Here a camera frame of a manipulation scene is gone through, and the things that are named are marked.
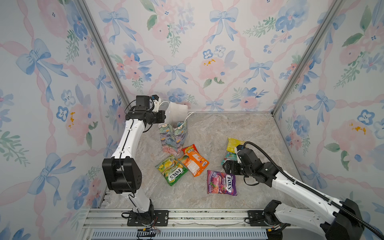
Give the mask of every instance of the black cable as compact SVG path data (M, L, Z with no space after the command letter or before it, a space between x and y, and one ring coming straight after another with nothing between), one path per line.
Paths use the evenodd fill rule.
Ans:
M261 149L259 146L257 146L256 144L254 144L253 142L245 142L244 145L243 145L243 148L245 147L245 145L247 144L250 144L252 145L253 147L257 148L262 154L264 154L264 156L279 170L279 172L281 172L281 174L284 175L284 177L288 178L291 182L295 182L295 179L293 179L291 176L289 176L287 173L284 172L283 169L281 169L273 160L272 158L263 150ZM299 185L300 187L303 187L305 189L307 189L308 191L314 193L315 195L319 196L320 198L322 198L323 200L325 201L329 201L329 198L324 196L322 193L320 193L319 191L316 191L314 190L313 188L307 186L306 184L303 184L301 182L296 182L295 184ZM384 235L379 232L378 230L376 230L373 226L371 226L369 223L365 222L363 219L360 219L359 217L357 217L355 214L353 214L352 212L350 212L349 210L345 209L343 206L340 206L338 203L335 203L334 201L331 201L331 205L335 206L336 208L338 208L340 211L344 212L346 215L350 216L351 218L353 218L355 221L361 223L361 225L365 226L366 228L368 228L371 232L373 232L374 234L376 234L381 240L384 240Z
M152 125L153 124L151 124L151 126L147 130L145 130L144 132L148 132L151 129Z
M248 184L248 183L245 181L245 176L244 176L243 179L244 179L245 184L248 185L248 186L256 186L257 184L259 184L259 182L255 183L255 184Z
M127 114L127 113L126 113L126 110L127 110L127 108L129 107L129 105L130 105L131 103L133 103L134 101L136 101L136 99L133 100L132 102L130 102L130 103L128 104L128 106L125 108L125 110L124 110L124 113L125 113L125 114Z

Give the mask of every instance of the wall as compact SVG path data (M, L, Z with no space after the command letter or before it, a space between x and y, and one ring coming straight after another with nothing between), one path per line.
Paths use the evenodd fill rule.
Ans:
M349 0L275 118L304 181L384 230L381 0ZM364 232L372 239L371 232Z
M0 22L0 239L77 239L119 96L73 2L1 1Z
M331 2L86 0L128 97L194 111L270 111Z

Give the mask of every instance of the marble surface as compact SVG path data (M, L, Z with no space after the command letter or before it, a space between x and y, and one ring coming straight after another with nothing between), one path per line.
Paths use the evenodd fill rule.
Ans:
M153 126L140 138L135 160L143 175L141 188L155 208L264 208L272 199L292 207L305 207L265 184L247 186L241 176L236 178L237 196L207 194L207 169L223 172L221 161L226 155L228 137L256 143L279 166L300 179L271 114L195 113L187 121L188 137L184 147L195 144L199 153L210 162L198 177L188 172L175 185L169 186L155 168L169 155L161 149L158 128ZM268 161L257 149L248 147L254 149L262 162ZM248 184L254 182L253 179L247 179ZM131 208L132 205L128 199L112 191L106 207Z

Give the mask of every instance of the floral gift bag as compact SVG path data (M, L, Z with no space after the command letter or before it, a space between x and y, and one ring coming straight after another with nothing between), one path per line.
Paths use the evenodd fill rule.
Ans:
M164 152L175 156L180 154L182 146L187 138L187 119L194 113L192 112L187 115L187 111L188 107L186 105L172 102L167 108L166 120L168 119L168 121L164 124L159 124L161 145Z

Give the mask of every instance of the vent grille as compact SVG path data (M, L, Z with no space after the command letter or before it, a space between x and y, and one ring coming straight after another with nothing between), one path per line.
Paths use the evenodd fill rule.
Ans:
M137 229L95 229L91 239L150 239ZM265 229L162 229L152 239L268 239Z

